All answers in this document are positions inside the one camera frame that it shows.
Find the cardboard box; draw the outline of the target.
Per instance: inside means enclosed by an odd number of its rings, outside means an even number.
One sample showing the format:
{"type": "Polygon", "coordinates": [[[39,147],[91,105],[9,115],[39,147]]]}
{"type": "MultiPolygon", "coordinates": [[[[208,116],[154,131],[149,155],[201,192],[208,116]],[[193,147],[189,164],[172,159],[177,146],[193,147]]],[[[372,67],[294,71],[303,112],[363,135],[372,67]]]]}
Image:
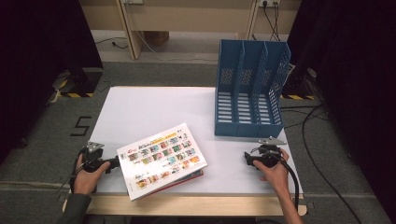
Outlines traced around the cardboard box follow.
{"type": "Polygon", "coordinates": [[[168,32],[160,32],[160,31],[145,31],[144,32],[145,40],[150,45],[161,46],[169,40],[168,32]]]}

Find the red sticker-print book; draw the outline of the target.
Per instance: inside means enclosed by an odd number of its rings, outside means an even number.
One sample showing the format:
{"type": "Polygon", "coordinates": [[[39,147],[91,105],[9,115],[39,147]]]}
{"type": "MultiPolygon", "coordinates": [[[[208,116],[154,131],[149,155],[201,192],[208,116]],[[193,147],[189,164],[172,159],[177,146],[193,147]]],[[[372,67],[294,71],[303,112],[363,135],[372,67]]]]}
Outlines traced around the red sticker-print book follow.
{"type": "Polygon", "coordinates": [[[174,182],[172,182],[172,183],[170,183],[170,184],[167,184],[167,185],[165,185],[165,186],[163,186],[163,187],[160,187],[159,189],[155,189],[154,191],[152,191],[152,192],[149,193],[148,195],[153,194],[153,193],[160,192],[160,191],[165,190],[165,189],[169,189],[169,188],[171,188],[171,187],[173,187],[173,186],[176,186],[176,185],[179,185],[179,184],[181,184],[181,183],[190,181],[190,180],[192,180],[192,179],[194,179],[194,178],[197,178],[197,177],[199,177],[199,176],[202,176],[202,175],[204,175],[204,172],[203,172],[202,169],[201,169],[201,170],[198,170],[198,171],[195,171],[195,172],[193,172],[193,173],[191,173],[191,174],[189,174],[189,175],[186,175],[186,176],[181,177],[180,179],[178,179],[178,180],[176,180],[176,181],[174,181],[174,182]]]}

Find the person's right hand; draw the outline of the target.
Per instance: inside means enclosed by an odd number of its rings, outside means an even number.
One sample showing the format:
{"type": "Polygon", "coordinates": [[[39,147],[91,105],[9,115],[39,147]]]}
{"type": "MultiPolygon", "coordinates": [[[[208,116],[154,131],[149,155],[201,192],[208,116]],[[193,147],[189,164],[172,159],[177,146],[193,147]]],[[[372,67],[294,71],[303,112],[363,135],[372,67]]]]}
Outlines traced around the person's right hand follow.
{"type": "Polygon", "coordinates": [[[260,161],[254,161],[253,164],[263,173],[261,181],[268,181],[278,196],[290,194],[288,181],[289,172],[281,161],[272,168],[265,166],[260,161]]]}

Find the person's left hand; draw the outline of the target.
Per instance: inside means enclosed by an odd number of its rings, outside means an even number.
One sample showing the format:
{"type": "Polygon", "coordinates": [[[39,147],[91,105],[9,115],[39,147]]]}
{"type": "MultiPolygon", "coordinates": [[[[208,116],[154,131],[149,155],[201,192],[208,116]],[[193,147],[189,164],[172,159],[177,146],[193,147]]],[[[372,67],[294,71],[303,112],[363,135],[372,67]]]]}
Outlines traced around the person's left hand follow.
{"type": "Polygon", "coordinates": [[[75,194],[89,195],[94,192],[96,185],[102,174],[107,170],[110,163],[107,161],[103,163],[95,172],[89,173],[82,168],[82,156],[78,156],[76,165],[76,179],[74,182],[75,194]]]}

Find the stand base with striped tape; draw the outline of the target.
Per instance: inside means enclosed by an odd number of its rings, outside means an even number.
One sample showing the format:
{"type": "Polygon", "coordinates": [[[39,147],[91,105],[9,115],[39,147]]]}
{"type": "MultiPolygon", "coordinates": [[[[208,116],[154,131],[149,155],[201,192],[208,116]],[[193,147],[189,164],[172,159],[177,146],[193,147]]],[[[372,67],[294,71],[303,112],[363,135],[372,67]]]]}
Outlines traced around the stand base with striped tape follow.
{"type": "Polygon", "coordinates": [[[287,67],[287,79],[283,86],[282,97],[285,99],[305,99],[314,100],[315,91],[306,72],[294,74],[295,65],[289,64],[287,67]]]}
{"type": "Polygon", "coordinates": [[[84,68],[84,79],[73,75],[70,71],[62,72],[52,84],[58,96],[68,98],[93,97],[96,87],[101,79],[101,68],[84,68]]]}

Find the black curtain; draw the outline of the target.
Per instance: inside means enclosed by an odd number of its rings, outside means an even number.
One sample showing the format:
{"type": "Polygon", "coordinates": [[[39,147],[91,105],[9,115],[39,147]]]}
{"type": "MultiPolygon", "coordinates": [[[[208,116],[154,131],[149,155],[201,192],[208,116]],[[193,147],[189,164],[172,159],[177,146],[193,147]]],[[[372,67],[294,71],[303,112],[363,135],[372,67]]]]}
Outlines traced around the black curtain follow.
{"type": "Polygon", "coordinates": [[[288,44],[396,224],[396,0],[301,0],[288,44]]]}
{"type": "Polygon", "coordinates": [[[0,164],[29,133],[52,84],[102,67],[79,0],[0,0],[0,164]]]}

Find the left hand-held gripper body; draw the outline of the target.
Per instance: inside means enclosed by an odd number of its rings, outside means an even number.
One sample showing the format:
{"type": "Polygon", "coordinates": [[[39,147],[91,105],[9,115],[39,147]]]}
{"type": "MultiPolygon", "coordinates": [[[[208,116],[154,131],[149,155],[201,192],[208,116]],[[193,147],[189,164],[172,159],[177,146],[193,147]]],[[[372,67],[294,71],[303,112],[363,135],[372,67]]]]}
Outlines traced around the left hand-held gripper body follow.
{"type": "Polygon", "coordinates": [[[102,160],[104,144],[88,142],[83,148],[82,166],[88,173],[95,172],[105,161],[102,160]]]}

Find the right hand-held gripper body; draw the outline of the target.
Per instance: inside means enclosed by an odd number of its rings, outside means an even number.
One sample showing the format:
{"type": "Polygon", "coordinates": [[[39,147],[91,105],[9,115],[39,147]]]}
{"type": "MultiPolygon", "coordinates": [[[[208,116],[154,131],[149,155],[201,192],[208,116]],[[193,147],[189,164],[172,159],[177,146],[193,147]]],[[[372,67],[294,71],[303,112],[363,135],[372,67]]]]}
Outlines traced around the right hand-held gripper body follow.
{"type": "Polygon", "coordinates": [[[272,168],[282,158],[279,145],[285,145],[285,142],[272,136],[259,140],[259,146],[251,149],[249,154],[255,156],[265,166],[272,168]]]}

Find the blue plastic file rack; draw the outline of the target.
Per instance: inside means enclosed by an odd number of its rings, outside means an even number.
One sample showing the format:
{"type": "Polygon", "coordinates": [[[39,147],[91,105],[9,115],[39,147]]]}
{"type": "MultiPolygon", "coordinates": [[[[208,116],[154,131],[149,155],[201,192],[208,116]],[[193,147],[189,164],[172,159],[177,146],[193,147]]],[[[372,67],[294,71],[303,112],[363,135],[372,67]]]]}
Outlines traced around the blue plastic file rack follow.
{"type": "Polygon", "coordinates": [[[215,135],[277,137],[284,127],[279,104],[289,65],[285,42],[222,39],[215,135]]]}

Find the wooden desk frame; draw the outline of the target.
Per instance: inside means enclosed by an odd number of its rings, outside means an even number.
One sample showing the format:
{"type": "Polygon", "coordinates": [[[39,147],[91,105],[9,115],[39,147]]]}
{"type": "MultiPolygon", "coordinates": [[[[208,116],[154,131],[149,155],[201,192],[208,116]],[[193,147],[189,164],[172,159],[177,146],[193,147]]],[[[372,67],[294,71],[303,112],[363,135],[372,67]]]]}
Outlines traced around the wooden desk frame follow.
{"type": "Polygon", "coordinates": [[[104,62],[215,63],[222,39],[280,40],[290,34],[302,0],[280,0],[280,7],[259,7],[260,0],[79,0],[104,62]],[[145,31],[168,32],[157,47],[145,31]]]}

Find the white picture-grid book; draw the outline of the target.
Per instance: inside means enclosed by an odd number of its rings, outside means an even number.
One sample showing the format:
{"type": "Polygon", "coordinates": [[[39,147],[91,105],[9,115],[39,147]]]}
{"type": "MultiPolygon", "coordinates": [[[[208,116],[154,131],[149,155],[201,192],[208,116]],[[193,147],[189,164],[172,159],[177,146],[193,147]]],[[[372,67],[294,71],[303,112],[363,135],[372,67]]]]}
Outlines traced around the white picture-grid book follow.
{"type": "Polygon", "coordinates": [[[207,166],[186,123],[117,149],[131,201],[207,166]]]}

